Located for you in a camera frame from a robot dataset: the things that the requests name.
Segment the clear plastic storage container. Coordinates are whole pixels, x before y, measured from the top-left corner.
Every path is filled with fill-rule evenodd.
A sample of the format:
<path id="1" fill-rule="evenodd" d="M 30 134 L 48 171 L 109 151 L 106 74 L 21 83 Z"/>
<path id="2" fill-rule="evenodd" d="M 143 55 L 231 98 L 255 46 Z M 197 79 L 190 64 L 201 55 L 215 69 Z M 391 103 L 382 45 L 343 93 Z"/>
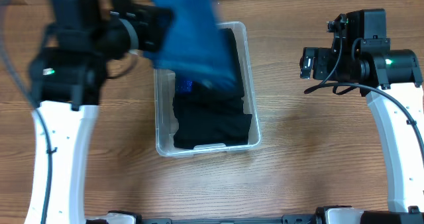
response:
<path id="1" fill-rule="evenodd" d="M 261 143 L 246 27 L 232 21 L 219 28 L 229 38 L 239 90 L 219 93 L 172 71 L 156 70 L 156 150 L 161 156 L 238 152 Z"/>

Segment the blue denim towel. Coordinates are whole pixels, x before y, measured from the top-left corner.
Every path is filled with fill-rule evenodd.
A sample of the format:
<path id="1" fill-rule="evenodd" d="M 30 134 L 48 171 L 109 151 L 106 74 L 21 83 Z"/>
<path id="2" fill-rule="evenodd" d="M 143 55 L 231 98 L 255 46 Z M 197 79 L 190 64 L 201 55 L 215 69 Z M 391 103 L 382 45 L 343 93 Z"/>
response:
<path id="1" fill-rule="evenodd" d="M 207 87 L 232 90 L 237 84 L 229 45 L 217 26 L 213 0 L 152 0 L 174 18 L 157 52 L 144 52 L 156 69 Z"/>

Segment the blue green sequin cloth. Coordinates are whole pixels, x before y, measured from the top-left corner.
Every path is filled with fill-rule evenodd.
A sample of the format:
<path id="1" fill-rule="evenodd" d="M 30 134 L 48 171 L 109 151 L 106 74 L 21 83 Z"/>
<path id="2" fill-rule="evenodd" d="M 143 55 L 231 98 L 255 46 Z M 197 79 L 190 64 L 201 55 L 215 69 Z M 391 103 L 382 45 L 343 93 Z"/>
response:
<path id="1" fill-rule="evenodd" d="M 193 82 L 191 80 L 176 79 L 175 92 L 176 93 L 191 93 Z"/>

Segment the black cloth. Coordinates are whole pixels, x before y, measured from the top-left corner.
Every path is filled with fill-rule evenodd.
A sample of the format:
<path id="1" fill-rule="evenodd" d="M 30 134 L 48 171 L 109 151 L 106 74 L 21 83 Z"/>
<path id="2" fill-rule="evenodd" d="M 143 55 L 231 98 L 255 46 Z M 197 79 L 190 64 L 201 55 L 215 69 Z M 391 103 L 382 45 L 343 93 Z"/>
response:
<path id="1" fill-rule="evenodd" d="M 244 112 L 244 101 L 229 91 L 208 89 L 193 83 L 191 93 L 175 93 L 174 116 L 178 129 L 174 146 L 193 150 L 197 145 L 248 142 L 252 115 Z"/>
<path id="2" fill-rule="evenodd" d="M 231 59 L 232 59 L 232 69 L 235 73 L 236 78 L 236 85 L 234 90 L 234 96 L 237 96 L 239 98 L 244 97 L 244 84 L 242 80 L 242 74 L 240 71 L 240 62 L 238 57 L 238 50 L 237 50 L 237 42 L 235 39 L 235 35 L 233 33 L 233 30 L 231 28 L 220 28 L 219 31 L 224 36 L 224 38 L 227 41 L 230 53 L 231 53 Z"/>

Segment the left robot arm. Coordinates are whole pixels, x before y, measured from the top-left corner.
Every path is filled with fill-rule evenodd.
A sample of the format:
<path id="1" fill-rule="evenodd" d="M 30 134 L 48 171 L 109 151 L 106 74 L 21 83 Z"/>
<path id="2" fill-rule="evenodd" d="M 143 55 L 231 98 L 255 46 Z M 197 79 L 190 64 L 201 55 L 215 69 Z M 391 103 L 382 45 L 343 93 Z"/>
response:
<path id="1" fill-rule="evenodd" d="M 107 63 L 129 52 L 157 52 L 174 18 L 170 9 L 111 0 L 50 0 L 55 17 L 29 67 L 36 135 L 27 223 L 137 223 L 136 215 L 87 217 L 84 188 L 89 143 Z"/>

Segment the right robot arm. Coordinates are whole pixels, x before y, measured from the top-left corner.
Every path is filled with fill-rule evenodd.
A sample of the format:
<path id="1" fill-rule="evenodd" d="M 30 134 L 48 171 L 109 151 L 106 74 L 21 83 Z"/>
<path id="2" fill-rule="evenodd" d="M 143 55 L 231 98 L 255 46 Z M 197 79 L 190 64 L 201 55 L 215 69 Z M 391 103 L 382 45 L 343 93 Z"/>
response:
<path id="1" fill-rule="evenodd" d="M 386 12 L 363 9 L 328 22 L 330 48 L 306 47 L 300 77 L 317 80 L 306 89 L 329 87 L 335 95 L 358 90 L 372 112 L 386 166 L 388 209 L 318 207 L 312 223 L 423 222 L 423 76 L 416 54 L 394 50 Z"/>

